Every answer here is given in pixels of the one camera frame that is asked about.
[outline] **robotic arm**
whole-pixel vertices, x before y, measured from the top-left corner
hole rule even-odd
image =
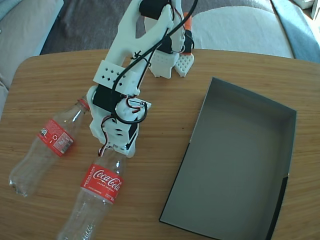
[[[140,15],[145,16],[146,33],[136,38]],[[93,78],[98,85],[92,86],[86,95],[93,118],[90,130],[103,144],[100,156],[111,147],[128,158],[135,154],[139,123],[151,107],[151,103],[136,98],[148,67],[156,77],[170,78],[173,67],[184,77],[193,64],[191,53],[182,55],[186,48],[184,23],[189,18],[183,19],[182,15],[181,0],[131,1]],[[131,62],[123,67],[128,56]]]

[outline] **gray box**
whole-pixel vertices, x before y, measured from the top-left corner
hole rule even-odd
[[[160,222],[219,240],[269,240],[297,112],[213,78]]]

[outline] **red label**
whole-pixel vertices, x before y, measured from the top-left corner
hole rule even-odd
[[[80,186],[98,194],[113,204],[123,182],[123,179],[118,174],[100,165],[92,164]]]
[[[61,157],[74,139],[53,119],[37,135],[55,154]]]

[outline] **plastic bottle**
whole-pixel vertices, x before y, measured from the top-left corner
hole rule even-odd
[[[9,185],[17,194],[32,195],[46,171],[72,145],[89,105],[82,97],[72,107],[57,113],[41,129],[28,153],[9,175]]]
[[[93,240],[97,228],[111,209],[123,179],[126,156],[107,149],[89,167],[73,211],[57,240]]]

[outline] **table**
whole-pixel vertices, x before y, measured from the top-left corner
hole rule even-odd
[[[101,146],[89,130],[89,114],[73,149],[47,173],[36,195],[16,195],[8,176],[43,124],[93,85],[106,54],[89,50],[41,55],[18,68],[0,122],[0,239],[55,239],[69,217],[79,184]],[[320,65],[217,50],[195,50],[194,55],[186,78],[175,72],[171,79],[146,74],[140,97],[152,108],[140,126],[125,184],[96,239],[206,239],[158,219],[212,76],[297,110],[290,177],[273,239],[320,239]]]

